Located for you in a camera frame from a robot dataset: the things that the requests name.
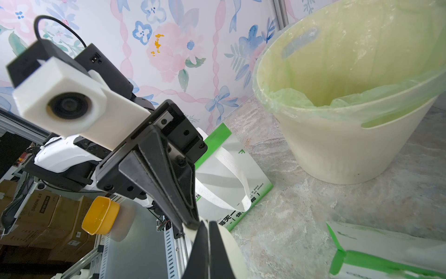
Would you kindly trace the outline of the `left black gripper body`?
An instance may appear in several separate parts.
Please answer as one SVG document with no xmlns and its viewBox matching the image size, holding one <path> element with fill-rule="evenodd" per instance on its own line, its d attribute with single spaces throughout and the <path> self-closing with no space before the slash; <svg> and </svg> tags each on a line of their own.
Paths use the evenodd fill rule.
<svg viewBox="0 0 446 279">
<path fill-rule="evenodd" d="M 167 100 L 140 124 L 96 168 L 96 186 L 107 193 L 136 198 L 147 186 L 131 180 L 137 168 L 130 167 L 125 176 L 121 168 L 124 158 L 135 152 L 151 176 L 149 181 L 165 193 L 176 191 L 185 201 L 195 196 L 195 163 L 206 153 L 203 137 L 172 101 Z"/>
</svg>

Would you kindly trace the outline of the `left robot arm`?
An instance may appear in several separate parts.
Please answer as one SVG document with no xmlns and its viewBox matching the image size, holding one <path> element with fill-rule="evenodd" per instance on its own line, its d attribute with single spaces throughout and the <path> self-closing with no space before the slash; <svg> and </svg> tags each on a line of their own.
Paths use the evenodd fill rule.
<svg viewBox="0 0 446 279">
<path fill-rule="evenodd" d="M 51 138 L 25 171 L 55 186 L 88 186 L 134 201 L 150 199 L 179 230 L 200 225 L 195 163 L 203 137 L 171 100 L 164 101 L 114 151 L 81 137 Z"/>
</svg>

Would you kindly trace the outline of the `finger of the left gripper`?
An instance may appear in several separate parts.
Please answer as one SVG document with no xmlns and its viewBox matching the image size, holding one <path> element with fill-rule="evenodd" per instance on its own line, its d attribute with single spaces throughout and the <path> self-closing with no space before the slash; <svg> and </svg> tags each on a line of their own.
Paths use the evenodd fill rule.
<svg viewBox="0 0 446 279">
<path fill-rule="evenodd" d="M 164 150 L 135 150 L 118 165 L 119 172 L 151 196 L 178 229 L 190 226 L 190 165 L 182 162 L 172 162 Z"/>
<path fill-rule="evenodd" d="M 186 198 L 168 155 L 168 141 L 155 126 L 148 126 L 134 151 L 134 183 L 149 194 L 162 212 L 181 229 L 197 230 L 197 210 Z"/>
</svg>

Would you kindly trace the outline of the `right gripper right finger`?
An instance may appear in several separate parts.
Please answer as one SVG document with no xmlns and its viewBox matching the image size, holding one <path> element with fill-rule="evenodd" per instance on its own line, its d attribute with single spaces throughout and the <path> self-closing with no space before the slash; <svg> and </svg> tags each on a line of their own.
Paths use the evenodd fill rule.
<svg viewBox="0 0 446 279">
<path fill-rule="evenodd" d="M 209 222 L 209 279 L 236 279 L 230 261 L 231 237 L 225 227 Z"/>
</svg>

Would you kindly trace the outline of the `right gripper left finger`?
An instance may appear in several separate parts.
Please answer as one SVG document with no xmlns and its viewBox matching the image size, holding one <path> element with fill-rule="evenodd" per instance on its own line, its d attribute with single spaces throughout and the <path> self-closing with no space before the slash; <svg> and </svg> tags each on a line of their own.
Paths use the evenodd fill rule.
<svg viewBox="0 0 446 279">
<path fill-rule="evenodd" d="M 192 242 L 183 279 L 209 278 L 209 233 L 206 222 L 201 220 L 197 230 L 184 228 L 185 235 Z"/>
</svg>

